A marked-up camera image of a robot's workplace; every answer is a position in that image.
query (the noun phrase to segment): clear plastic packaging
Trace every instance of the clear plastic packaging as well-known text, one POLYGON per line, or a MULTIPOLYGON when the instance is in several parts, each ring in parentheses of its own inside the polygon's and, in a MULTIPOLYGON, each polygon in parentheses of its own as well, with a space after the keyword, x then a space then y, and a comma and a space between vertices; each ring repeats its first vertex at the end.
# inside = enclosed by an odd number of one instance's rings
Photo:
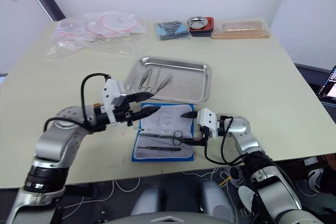
POLYGON ((147 38, 146 22, 133 14, 83 14, 58 23, 49 41, 47 57, 64 57, 86 47, 142 56, 147 38))
POLYGON ((269 38, 270 32, 263 22, 234 22, 215 24, 211 39, 269 38))
POLYGON ((155 24, 155 29, 159 40, 191 37, 183 21, 158 22, 155 24))

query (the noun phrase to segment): table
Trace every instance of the table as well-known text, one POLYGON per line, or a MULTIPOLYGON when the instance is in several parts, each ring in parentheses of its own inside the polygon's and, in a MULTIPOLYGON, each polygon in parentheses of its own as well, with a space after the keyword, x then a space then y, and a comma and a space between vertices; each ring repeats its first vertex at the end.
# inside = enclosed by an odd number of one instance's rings
MULTIPOLYGON (((0 86, 0 188, 23 185, 46 119, 80 105, 82 79, 94 72, 124 81, 137 56, 93 50, 46 60, 49 36, 56 23, 21 58, 0 86)), ((212 69, 209 100, 195 106, 218 115, 241 115, 274 160, 336 152, 336 126, 275 36, 269 39, 212 40, 192 38, 158 41, 151 26, 145 54, 191 62, 212 69)), ((86 103, 101 102, 103 79, 86 86, 86 103)), ((196 147, 193 162, 132 163, 133 127, 109 127, 88 135, 70 168, 68 184, 97 182, 212 168, 196 147)), ((225 155, 237 152, 228 138, 225 155)), ((220 140, 210 141, 209 155, 220 160, 220 140)))

